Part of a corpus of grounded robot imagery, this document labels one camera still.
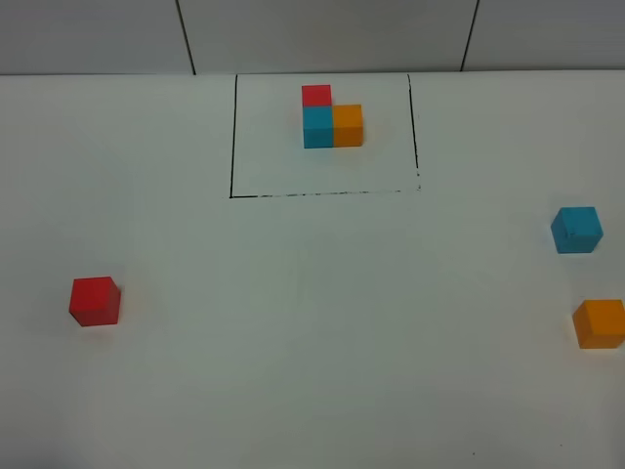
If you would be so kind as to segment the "orange template cube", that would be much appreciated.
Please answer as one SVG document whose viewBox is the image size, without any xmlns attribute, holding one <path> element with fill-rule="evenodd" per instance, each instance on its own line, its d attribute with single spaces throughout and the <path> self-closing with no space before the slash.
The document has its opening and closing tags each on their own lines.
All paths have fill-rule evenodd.
<svg viewBox="0 0 625 469">
<path fill-rule="evenodd" d="M 335 105 L 333 115 L 333 146 L 361 147 L 364 141 L 364 120 L 361 105 Z"/>
</svg>

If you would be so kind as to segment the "red template cube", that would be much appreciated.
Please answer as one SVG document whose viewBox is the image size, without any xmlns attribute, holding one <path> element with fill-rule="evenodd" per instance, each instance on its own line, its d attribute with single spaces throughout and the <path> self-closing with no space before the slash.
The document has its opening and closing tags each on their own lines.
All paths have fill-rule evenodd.
<svg viewBox="0 0 625 469">
<path fill-rule="evenodd" d="M 303 107 L 331 107 L 332 102 L 332 90 L 329 84 L 302 86 Z"/>
</svg>

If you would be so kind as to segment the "blue template cube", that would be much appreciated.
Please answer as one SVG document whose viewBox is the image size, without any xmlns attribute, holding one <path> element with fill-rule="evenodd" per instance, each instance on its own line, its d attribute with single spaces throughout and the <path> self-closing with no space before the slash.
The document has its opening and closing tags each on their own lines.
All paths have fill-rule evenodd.
<svg viewBox="0 0 625 469">
<path fill-rule="evenodd" d="M 334 147 L 332 106 L 303 107 L 303 138 L 305 149 Z"/>
</svg>

